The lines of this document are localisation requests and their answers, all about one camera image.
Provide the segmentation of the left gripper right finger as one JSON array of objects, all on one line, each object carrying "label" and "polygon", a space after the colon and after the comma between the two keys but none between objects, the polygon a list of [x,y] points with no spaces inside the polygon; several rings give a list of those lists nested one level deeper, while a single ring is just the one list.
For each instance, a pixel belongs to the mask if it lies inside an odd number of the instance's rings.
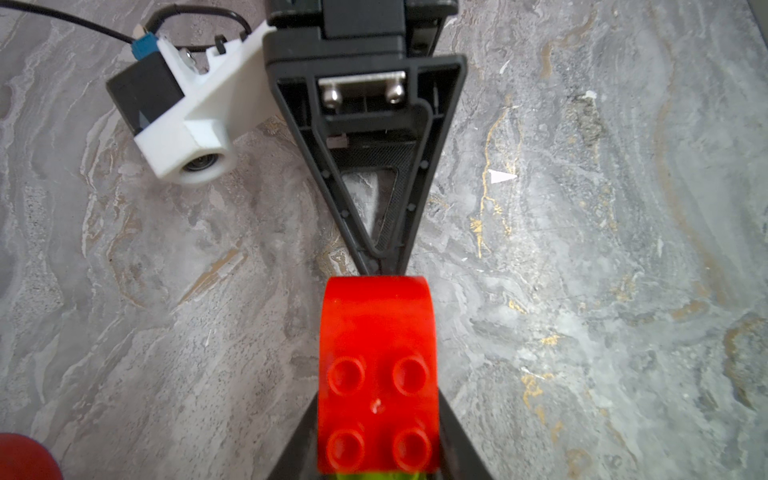
[{"label": "left gripper right finger", "polygon": [[493,480],[493,476],[441,391],[438,391],[438,400],[440,465],[436,478],[444,480]]}]

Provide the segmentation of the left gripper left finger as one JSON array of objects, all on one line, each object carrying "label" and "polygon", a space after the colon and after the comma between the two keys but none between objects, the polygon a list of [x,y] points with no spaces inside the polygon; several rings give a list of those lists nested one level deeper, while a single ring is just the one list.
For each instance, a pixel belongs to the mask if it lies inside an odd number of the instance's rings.
[{"label": "left gripper left finger", "polygon": [[314,396],[280,454],[268,480],[319,480],[317,468],[317,409]]}]

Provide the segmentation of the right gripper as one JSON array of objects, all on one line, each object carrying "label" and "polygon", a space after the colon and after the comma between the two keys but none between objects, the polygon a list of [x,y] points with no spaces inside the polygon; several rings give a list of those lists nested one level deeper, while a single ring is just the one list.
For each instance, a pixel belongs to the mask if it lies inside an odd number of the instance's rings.
[{"label": "right gripper", "polygon": [[[403,275],[464,85],[463,55],[433,54],[457,1],[267,1],[270,89],[362,275]],[[328,109],[321,81],[404,73],[405,97],[361,91]],[[372,238],[344,183],[389,172],[391,197]]]}]

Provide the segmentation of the lime lego brick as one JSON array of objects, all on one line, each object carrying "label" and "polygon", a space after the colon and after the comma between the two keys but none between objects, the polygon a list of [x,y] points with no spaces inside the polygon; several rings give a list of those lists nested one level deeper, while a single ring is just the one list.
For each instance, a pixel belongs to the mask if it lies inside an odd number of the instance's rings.
[{"label": "lime lego brick", "polygon": [[423,472],[364,472],[364,473],[335,473],[330,475],[331,480],[427,480],[428,475]]}]

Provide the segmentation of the red lego brick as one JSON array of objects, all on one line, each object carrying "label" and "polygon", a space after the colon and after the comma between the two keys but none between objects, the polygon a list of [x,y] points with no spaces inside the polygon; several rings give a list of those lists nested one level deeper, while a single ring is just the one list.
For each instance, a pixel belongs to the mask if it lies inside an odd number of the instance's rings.
[{"label": "red lego brick", "polygon": [[436,321],[424,278],[331,278],[318,360],[320,472],[438,470]]}]

